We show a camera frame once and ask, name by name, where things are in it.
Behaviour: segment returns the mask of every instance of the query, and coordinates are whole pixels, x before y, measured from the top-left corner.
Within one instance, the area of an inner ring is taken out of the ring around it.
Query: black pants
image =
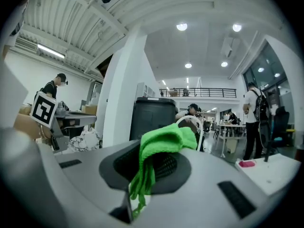
[[[195,138],[196,138],[196,142],[199,144],[200,135],[198,133],[195,133]],[[204,140],[205,140],[205,136],[203,136],[201,139],[200,150],[199,150],[200,152],[204,152],[204,147],[203,147]]]
[[[244,160],[249,160],[252,151],[253,145],[256,140],[256,154],[254,159],[261,158],[262,153],[262,144],[260,139],[260,133],[258,132],[258,126],[260,122],[255,123],[246,123],[246,130],[247,130],[247,146],[245,150]]]

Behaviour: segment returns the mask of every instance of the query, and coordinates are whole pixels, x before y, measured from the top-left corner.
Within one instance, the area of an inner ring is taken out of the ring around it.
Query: black backpack
[[[256,94],[256,108],[253,112],[255,115],[255,118],[257,121],[267,119],[267,110],[268,110],[268,102],[266,100],[266,97],[262,94],[262,91],[260,90],[261,95],[258,95],[255,90],[251,89],[253,93]]]
[[[39,91],[42,91],[48,84],[51,84],[51,85],[53,86],[53,88],[54,88],[53,83],[52,83],[52,82],[48,82],[43,88],[39,89]]]

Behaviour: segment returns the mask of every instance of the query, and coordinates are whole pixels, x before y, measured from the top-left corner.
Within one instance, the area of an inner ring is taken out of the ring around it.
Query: pink object
[[[240,167],[253,167],[256,164],[253,161],[240,161],[239,165]]]

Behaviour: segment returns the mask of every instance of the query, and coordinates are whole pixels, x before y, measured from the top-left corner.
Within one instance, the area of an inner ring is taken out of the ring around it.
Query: white cabinet
[[[144,82],[138,83],[135,100],[138,97],[143,97],[143,96],[144,97],[155,97],[155,92],[150,87],[145,85]]]

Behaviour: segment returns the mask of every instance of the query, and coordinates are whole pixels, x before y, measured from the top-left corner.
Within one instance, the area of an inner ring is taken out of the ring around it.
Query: face mask
[[[58,87],[63,87],[63,86],[66,86],[67,84],[65,82],[61,82],[60,85],[58,85]]]

